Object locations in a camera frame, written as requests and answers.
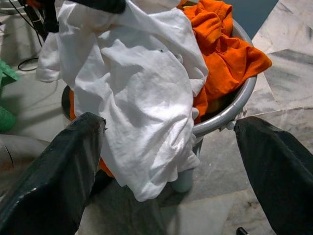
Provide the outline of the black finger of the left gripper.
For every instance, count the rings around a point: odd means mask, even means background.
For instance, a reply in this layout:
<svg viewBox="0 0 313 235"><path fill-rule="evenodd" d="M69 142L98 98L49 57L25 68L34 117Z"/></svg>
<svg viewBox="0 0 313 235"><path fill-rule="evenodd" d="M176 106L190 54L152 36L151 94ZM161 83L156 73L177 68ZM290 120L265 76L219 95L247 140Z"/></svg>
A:
<svg viewBox="0 0 313 235"><path fill-rule="evenodd" d="M112 14L121 14L126 9L125 0L72 0L72 2Z"/></svg>

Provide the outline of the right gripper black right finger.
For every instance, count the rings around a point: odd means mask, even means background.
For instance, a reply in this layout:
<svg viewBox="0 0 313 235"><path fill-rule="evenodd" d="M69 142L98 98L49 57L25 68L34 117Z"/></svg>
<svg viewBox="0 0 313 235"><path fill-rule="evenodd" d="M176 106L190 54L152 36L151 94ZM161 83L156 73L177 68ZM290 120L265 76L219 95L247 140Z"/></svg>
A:
<svg viewBox="0 0 313 235"><path fill-rule="evenodd" d="M234 127L253 191L278 235L313 233L313 155L291 133L258 117Z"/></svg>

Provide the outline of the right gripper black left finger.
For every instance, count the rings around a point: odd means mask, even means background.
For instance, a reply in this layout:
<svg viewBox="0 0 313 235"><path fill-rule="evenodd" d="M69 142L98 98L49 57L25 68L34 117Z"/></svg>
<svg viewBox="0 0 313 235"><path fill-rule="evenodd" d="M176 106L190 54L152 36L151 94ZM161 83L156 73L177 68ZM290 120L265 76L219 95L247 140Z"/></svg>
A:
<svg viewBox="0 0 313 235"><path fill-rule="evenodd" d="M3 235L73 235L90 197L106 121L84 113L61 131L0 203Z"/></svg>

